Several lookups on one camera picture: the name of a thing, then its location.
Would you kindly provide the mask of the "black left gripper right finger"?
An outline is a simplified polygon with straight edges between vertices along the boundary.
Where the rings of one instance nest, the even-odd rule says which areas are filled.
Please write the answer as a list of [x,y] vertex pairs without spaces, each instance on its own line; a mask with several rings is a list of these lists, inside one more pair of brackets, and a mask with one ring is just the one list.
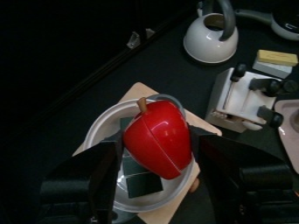
[[190,127],[218,224],[299,224],[299,195],[286,162],[261,149]]

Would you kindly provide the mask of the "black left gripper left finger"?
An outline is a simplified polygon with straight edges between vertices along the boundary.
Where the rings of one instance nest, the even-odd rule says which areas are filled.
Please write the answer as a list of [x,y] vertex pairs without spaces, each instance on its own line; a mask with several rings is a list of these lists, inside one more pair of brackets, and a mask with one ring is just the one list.
[[42,182],[40,224],[112,224],[122,156],[119,131],[51,171]]

